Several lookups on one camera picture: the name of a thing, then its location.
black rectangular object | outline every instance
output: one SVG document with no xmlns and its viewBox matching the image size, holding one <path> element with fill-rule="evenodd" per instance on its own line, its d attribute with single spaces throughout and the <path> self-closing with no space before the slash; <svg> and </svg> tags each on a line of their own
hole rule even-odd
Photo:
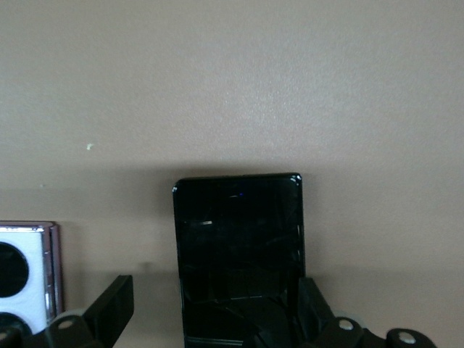
<svg viewBox="0 0 464 348">
<path fill-rule="evenodd" d="M 188 178 L 173 198 L 186 347 L 242 347 L 250 337 L 293 347 L 305 276 L 301 176 Z"/>
</svg>

silver screw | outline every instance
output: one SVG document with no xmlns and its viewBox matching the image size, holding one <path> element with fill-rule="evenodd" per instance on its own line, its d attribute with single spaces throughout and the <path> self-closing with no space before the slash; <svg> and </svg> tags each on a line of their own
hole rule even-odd
<svg viewBox="0 0 464 348">
<path fill-rule="evenodd" d="M 73 321 L 65 320 L 58 325 L 58 329 L 63 330 L 65 328 L 69 328 L 70 326 L 73 326 Z"/>
<path fill-rule="evenodd" d="M 411 335 L 409 332 L 401 331 L 401 332 L 398 334 L 398 337 L 399 337 L 399 340 L 400 340 L 401 342 L 408 343 L 408 344 L 414 344 L 414 343 L 415 343 L 415 338 L 414 338 L 414 336 Z"/>
<path fill-rule="evenodd" d="M 339 326 L 340 328 L 343 328 L 344 330 L 347 330 L 347 331 L 351 331 L 353 328 L 355 328 L 353 324 L 351 323 L 351 321 L 346 320 L 346 319 L 341 319 L 339 321 Z"/>
</svg>

black circle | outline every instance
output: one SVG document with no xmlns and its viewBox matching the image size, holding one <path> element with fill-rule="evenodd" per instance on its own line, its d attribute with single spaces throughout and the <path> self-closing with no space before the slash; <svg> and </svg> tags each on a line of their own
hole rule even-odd
<svg viewBox="0 0 464 348">
<path fill-rule="evenodd" d="M 0 242 L 0 297 L 10 297 L 28 282 L 29 267 L 24 255 L 11 244 Z"/>
<path fill-rule="evenodd" d="M 28 324 L 12 313 L 0 312 L 0 328 L 11 326 L 21 331 L 22 337 L 32 335 Z"/>
</svg>

beige surface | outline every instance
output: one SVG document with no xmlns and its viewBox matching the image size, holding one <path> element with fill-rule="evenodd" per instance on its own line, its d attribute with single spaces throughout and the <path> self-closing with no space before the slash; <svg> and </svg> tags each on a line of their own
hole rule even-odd
<svg viewBox="0 0 464 348">
<path fill-rule="evenodd" d="M 181 347 L 172 185 L 299 171 L 332 307 L 461 347 L 463 19 L 460 0 L 3 0 L 0 220 L 62 225 L 68 308 L 134 274 L 116 347 Z"/>
</svg>

camera lens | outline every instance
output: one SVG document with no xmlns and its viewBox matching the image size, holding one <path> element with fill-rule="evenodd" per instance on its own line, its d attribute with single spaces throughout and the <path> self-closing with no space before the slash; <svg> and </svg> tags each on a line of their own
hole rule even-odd
<svg viewBox="0 0 464 348">
<path fill-rule="evenodd" d="M 28 282 L 29 267 L 24 255 L 11 244 L 0 242 L 0 297 L 10 297 Z"/>
<path fill-rule="evenodd" d="M 0 328 L 11 326 L 21 331 L 23 337 L 32 334 L 30 327 L 23 320 L 11 313 L 0 313 Z"/>
</svg>

